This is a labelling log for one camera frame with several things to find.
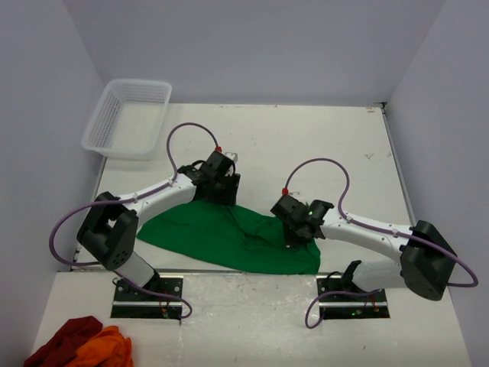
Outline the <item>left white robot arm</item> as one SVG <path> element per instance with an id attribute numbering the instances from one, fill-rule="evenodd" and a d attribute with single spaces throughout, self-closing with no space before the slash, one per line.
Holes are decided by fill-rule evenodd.
<path id="1" fill-rule="evenodd" d="M 125 278 L 135 295 L 151 300 L 159 290 L 159 274 L 134 250 L 138 231 L 154 217 L 196 200 L 234 206 L 241 179 L 237 161 L 236 153 L 213 151 L 146 190 L 120 197 L 104 192 L 76 239 L 105 269 Z"/>

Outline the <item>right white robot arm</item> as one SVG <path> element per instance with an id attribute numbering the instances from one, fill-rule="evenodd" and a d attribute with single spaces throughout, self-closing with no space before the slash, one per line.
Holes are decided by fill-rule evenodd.
<path id="1" fill-rule="evenodd" d="M 366 248 L 385 257 L 382 261 L 352 261 L 342 275 L 341 291 L 358 300 L 377 289 L 406 287 L 427 300 L 442 299 L 455 260 L 421 243 L 426 240 L 455 254 L 438 229 L 426 221 L 415 226 L 395 226 L 371 219 L 364 221 L 381 232 L 354 224 L 334 204 L 314 200 L 305 204 L 283 195 L 270 210 L 282 223 L 286 244 L 302 247 L 312 239 L 331 239 Z"/>

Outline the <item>green t shirt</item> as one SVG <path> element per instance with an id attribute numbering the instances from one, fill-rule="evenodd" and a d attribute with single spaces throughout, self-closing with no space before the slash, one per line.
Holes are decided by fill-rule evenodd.
<path id="1" fill-rule="evenodd" d="M 201 200 L 185 203 L 146 222 L 142 242 L 199 261 L 248 273 L 317 274 L 321 252 L 312 240 L 288 248 L 282 222 L 242 206 Z"/>

